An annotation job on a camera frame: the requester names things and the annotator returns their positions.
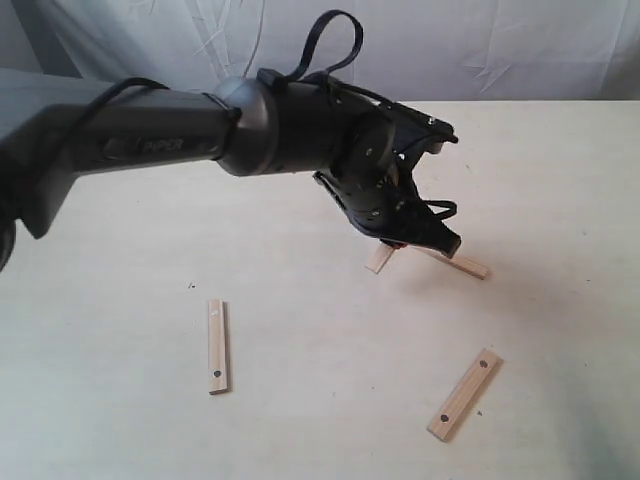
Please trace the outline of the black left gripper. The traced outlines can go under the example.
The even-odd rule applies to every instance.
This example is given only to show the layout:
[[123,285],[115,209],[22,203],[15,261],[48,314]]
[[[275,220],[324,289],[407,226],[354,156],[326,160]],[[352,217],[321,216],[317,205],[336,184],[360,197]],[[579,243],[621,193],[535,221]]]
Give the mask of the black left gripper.
[[314,174],[349,223],[393,249],[406,244],[453,258],[460,236],[440,223],[418,193],[412,172],[398,164],[346,164]]

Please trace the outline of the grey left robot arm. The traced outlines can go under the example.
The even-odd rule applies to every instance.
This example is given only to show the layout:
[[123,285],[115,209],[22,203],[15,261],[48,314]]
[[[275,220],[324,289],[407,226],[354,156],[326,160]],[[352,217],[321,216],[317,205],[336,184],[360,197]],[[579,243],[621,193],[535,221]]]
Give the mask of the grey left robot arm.
[[233,78],[210,94],[6,69],[1,257],[18,225],[49,231],[80,177],[201,160],[237,177],[309,172],[362,234],[452,257],[457,207],[422,199],[412,173],[456,140],[447,122],[322,74]]

